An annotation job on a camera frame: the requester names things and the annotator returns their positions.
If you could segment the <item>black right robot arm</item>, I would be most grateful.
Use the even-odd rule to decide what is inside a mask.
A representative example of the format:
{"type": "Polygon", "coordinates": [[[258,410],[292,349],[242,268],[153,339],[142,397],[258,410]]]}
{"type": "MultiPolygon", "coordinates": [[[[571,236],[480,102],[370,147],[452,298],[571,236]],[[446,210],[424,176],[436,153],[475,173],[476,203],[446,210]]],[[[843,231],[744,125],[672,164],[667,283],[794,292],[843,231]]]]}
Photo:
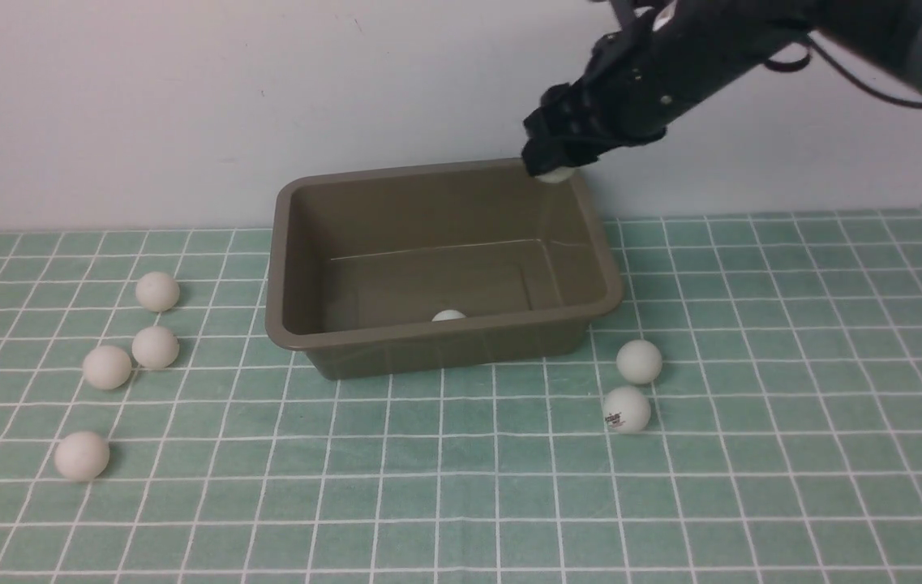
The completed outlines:
{"type": "Polygon", "coordinates": [[[669,125],[754,67],[820,56],[869,96],[922,110],[922,1],[613,1],[619,31],[524,119],[527,174],[567,180],[669,125]]]}

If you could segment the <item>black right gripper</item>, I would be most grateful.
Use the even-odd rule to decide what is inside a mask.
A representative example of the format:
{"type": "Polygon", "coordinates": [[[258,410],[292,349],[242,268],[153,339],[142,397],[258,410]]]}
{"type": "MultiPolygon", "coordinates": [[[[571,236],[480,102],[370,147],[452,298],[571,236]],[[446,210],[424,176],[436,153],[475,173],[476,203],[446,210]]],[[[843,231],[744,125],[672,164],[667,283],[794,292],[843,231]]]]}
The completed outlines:
{"type": "Polygon", "coordinates": [[[523,121],[529,176],[652,143],[674,122],[812,29],[813,1],[671,1],[595,45],[581,77],[523,121]]]}

